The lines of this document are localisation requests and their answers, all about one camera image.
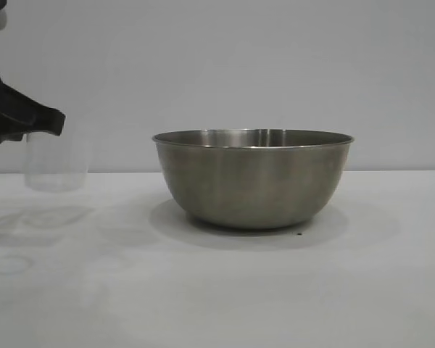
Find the transparent cup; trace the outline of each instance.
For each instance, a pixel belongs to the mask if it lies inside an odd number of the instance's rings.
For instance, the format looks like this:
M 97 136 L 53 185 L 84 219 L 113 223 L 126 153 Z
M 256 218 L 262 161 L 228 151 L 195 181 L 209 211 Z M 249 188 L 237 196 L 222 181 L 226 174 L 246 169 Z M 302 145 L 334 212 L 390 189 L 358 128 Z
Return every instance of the transparent cup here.
M 26 138 L 25 185 L 36 191 L 65 192 L 83 186 L 91 148 L 86 128 L 67 118 L 61 136 L 30 133 Z

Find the gray backdrop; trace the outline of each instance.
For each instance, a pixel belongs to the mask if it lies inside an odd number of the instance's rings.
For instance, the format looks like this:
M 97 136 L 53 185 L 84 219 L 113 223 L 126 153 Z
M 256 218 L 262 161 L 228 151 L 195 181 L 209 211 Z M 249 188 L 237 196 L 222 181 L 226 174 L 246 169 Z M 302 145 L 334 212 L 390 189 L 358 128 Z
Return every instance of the gray backdrop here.
M 95 171 L 158 170 L 151 135 L 308 128 L 349 169 L 435 169 L 435 0 L 10 0 L 0 73 L 91 124 Z M 0 146 L 0 172 L 24 144 Z

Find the stainless steel bowl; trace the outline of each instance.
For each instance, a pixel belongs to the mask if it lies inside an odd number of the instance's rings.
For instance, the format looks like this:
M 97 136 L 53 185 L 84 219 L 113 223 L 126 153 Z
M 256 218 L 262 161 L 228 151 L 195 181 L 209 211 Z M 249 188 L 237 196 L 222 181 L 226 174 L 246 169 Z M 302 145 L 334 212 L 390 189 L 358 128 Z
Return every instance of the stainless steel bowl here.
M 185 211 L 232 228 L 277 228 L 308 220 L 327 204 L 353 137 L 187 130 L 153 140 L 170 192 Z

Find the table surface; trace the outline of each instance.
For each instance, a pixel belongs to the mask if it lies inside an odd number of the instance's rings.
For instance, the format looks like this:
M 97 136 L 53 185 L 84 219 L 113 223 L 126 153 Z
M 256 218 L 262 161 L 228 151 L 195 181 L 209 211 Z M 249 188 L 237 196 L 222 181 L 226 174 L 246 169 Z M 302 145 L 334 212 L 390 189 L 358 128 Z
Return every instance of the table surface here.
M 238 235 L 159 173 L 0 175 L 0 348 L 435 348 L 435 172 L 348 172 L 311 222 Z

